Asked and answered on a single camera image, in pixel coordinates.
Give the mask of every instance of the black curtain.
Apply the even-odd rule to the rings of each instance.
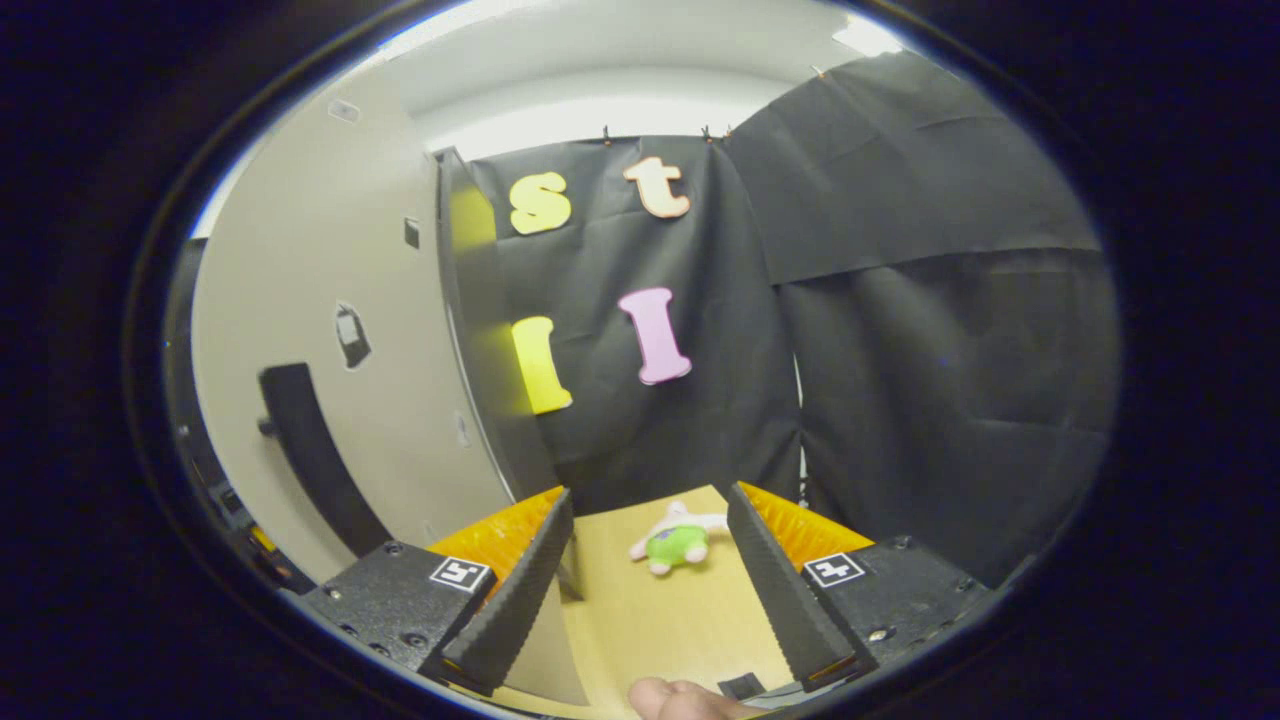
[[[658,156],[678,167],[689,213],[652,215],[626,168]],[[561,384],[573,396],[538,416],[577,514],[704,484],[756,483],[796,497],[799,404],[782,311],[768,283],[748,193],[718,143],[695,137],[568,142],[468,164],[494,206],[509,320],[547,315]],[[564,177],[567,224],[511,225],[511,186]],[[692,370],[645,386],[630,292],[667,287],[671,323]]]
[[[1101,461],[1119,374],[1101,243],[1036,141],[901,53],[724,143],[797,357],[813,507],[997,584]]]
[[[681,168],[686,215],[650,215],[622,177],[648,156]],[[1102,246],[1036,140],[923,58],[833,68],[714,142],[470,167],[511,320],[556,323],[573,405],[538,423],[579,512],[735,480],[799,500],[803,443],[813,509],[998,584],[1101,461],[1119,374]],[[545,172],[572,218],[521,236],[507,193]],[[654,286],[694,370],[646,387],[616,302]]]

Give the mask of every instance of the ceiling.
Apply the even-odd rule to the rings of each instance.
[[[607,68],[732,72],[799,85],[860,55],[849,12],[819,0],[547,0],[388,61],[410,114],[532,79]]]

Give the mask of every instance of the tan floor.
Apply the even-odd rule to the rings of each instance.
[[[677,496],[575,520],[584,600],[563,600],[564,626],[589,706],[559,703],[511,688],[493,700],[534,712],[579,719],[635,717],[627,688],[639,678],[717,683],[755,673],[765,689],[791,682],[728,533],[713,532],[710,555],[700,565],[675,568],[658,578],[627,548],[680,498],[694,514],[724,512],[710,486]]]

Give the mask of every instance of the ceiling light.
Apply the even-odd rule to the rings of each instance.
[[[856,15],[850,15],[849,26],[832,35],[831,38],[858,50],[868,58],[874,58],[883,53],[897,53],[902,49],[902,45],[888,31],[872,20]]]
[[[421,47],[433,40],[484,20],[492,20],[512,10],[536,5],[543,0],[471,0],[436,13],[419,24],[388,40],[379,49],[381,61],[398,58],[410,50]]]

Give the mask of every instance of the green plush toy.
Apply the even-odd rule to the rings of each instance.
[[[649,557],[649,571],[654,575],[666,575],[684,562],[701,562],[713,528],[728,529],[724,515],[692,515],[677,500],[667,506],[667,516],[631,546],[631,560]]]

